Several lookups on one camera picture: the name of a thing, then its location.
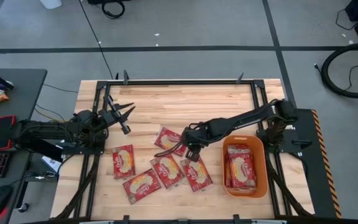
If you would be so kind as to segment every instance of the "red phone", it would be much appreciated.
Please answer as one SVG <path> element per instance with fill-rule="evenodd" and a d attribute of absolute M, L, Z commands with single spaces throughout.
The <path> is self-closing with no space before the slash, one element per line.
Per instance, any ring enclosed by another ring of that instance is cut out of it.
<path fill-rule="evenodd" d="M 11 127 L 15 120 L 14 115 L 0 117 L 0 150 L 11 148 Z"/>

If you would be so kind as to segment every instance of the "desk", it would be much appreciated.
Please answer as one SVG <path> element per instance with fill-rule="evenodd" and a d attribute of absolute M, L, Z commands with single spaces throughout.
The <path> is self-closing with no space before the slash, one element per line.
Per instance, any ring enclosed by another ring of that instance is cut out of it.
<path fill-rule="evenodd" d="M 110 135 L 106 141 L 106 150 L 99 160 L 91 219 L 122 220 L 124 215 L 130 215 L 131 220 L 205 220 L 232 219 L 234 214 L 239 214 L 240 218 L 244 219 L 273 218 L 270 194 L 260 199 L 239 199 L 229 196 L 223 189 L 222 142 L 211 144 L 201 151 L 201 157 L 214 182 L 207 191 L 194 194 L 188 184 L 181 184 L 172 190 L 160 189 L 134 205 L 129 204 L 122 187 L 124 180 L 113 178 L 111 156 L 113 147 L 133 144 L 136 174 L 140 174 L 151 168 L 149 160 L 155 153 L 161 151 L 151 143 L 160 125 L 181 133 L 183 128 L 192 122 L 231 117 L 255 108 L 249 85 L 153 85 L 153 83 L 155 82 L 149 80 L 148 84 L 141 85 L 138 80 L 130 80 L 128 86 L 114 85 L 110 89 L 110 94 L 116 103 L 134 102 L 136 109 L 127 122 L 132 129 L 130 134 L 124 136 L 119 125 L 109 128 Z M 96 84 L 97 81 L 81 82 L 75 112 L 92 109 Z M 284 98 L 279 79 L 264 80 L 264 90 L 268 101 Z M 261 105 L 261 92 L 257 94 Z M 253 125 L 237 130 L 233 134 L 255 135 L 256 129 L 257 126 Z M 177 162 L 183 159 L 175 155 L 174 157 Z M 287 187 L 307 211 L 314 213 L 301 161 L 287 154 L 281 154 L 280 157 Z M 51 217 L 58 215 L 76 192 L 82 162 L 83 156 L 73 156 L 62 167 Z M 281 193 L 277 187 L 276 191 L 278 205 L 280 210 L 284 211 Z M 88 193 L 85 192 L 80 216 L 85 215 L 87 199 Z M 331 195 L 328 199 L 331 200 L 329 206 L 333 208 Z"/>
<path fill-rule="evenodd" d="M 16 120 L 30 119 L 47 71 L 41 69 L 0 69 L 0 77 L 13 82 L 15 88 L 7 92 L 10 100 L 0 103 L 0 116 L 14 114 Z M 0 186 L 10 184 L 24 176 L 31 155 L 27 151 L 12 154 L 11 163 Z M 0 223 L 7 223 L 16 205 L 22 182 L 12 185 L 13 194 L 7 208 L 0 215 Z"/>

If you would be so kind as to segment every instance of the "wooden tabletop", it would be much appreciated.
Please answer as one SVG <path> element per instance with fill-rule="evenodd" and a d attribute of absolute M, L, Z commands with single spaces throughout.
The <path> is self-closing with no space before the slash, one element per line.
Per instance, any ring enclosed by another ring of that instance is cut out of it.
<path fill-rule="evenodd" d="M 269 101 L 284 98 L 279 79 L 264 81 Z M 92 109 L 96 82 L 81 82 L 75 112 Z M 114 180 L 113 176 L 112 148 L 133 144 L 135 171 L 140 174 L 151 168 L 153 155 L 162 151 L 151 143 L 160 126 L 181 133 L 190 123 L 228 118 L 253 110 L 249 85 L 113 86 L 110 93 L 116 103 L 134 102 L 136 109 L 129 116 L 127 124 L 132 132 L 127 136 L 123 135 L 120 125 L 109 128 L 106 150 L 99 162 L 92 220 L 122 220 L 124 215 L 130 215 L 131 220 L 230 219 L 234 214 L 239 214 L 240 218 L 274 217 L 270 192 L 262 198 L 243 199 L 232 197 L 225 191 L 221 169 L 222 141 L 201 150 L 201 157 L 213 180 L 213 185 L 204 192 L 193 193 L 186 181 L 170 190 L 163 187 L 130 205 L 122 186 L 125 180 Z M 256 130 L 255 124 L 233 134 L 255 135 Z M 178 164 L 184 159 L 177 155 L 173 157 Z M 281 154 L 281 159 L 287 187 L 302 206 L 313 213 L 301 161 L 288 154 Z M 83 156 L 73 156 L 63 165 L 51 217 L 58 215 L 76 192 L 82 161 Z M 283 213 L 282 196 L 277 186 L 276 189 Z M 85 214 L 87 196 L 85 192 L 82 215 Z"/>

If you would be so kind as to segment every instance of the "orange basket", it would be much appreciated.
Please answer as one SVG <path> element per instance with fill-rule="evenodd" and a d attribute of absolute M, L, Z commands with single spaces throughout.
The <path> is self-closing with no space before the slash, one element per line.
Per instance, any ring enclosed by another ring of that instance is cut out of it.
<path fill-rule="evenodd" d="M 256 191 L 250 194 L 240 192 L 238 190 L 229 189 L 224 184 L 226 191 L 234 196 L 240 198 L 261 198 L 267 194 L 268 183 L 267 183 L 267 171 L 266 171 L 266 161 L 265 161 L 265 150 L 262 141 L 255 136 L 229 136 L 223 142 L 222 148 L 222 161 L 223 161 L 223 183 L 225 183 L 226 172 L 224 168 L 226 167 L 226 154 L 227 154 L 227 145 L 231 144 L 246 144 L 254 157 L 254 168 L 256 174 Z"/>

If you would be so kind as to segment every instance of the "black desk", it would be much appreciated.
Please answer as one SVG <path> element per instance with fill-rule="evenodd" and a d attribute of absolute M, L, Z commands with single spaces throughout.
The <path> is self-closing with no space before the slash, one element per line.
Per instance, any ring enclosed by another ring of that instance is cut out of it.
<path fill-rule="evenodd" d="M 47 71 L 41 69 L 0 69 L 0 77 L 13 82 L 15 86 L 12 91 L 7 92 L 9 100 L 0 103 L 0 116 L 13 114 L 17 121 L 30 119 L 46 75 Z M 5 178 L 0 178 L 0 186 L 23 178 L 31 157 L 27 151 L 16 151 L 12 155 Z M 8 223 L 22 185 L 23 181 L 12 185 L 14 193 L 7 208 L 0 214 L 0 223 Z"/>

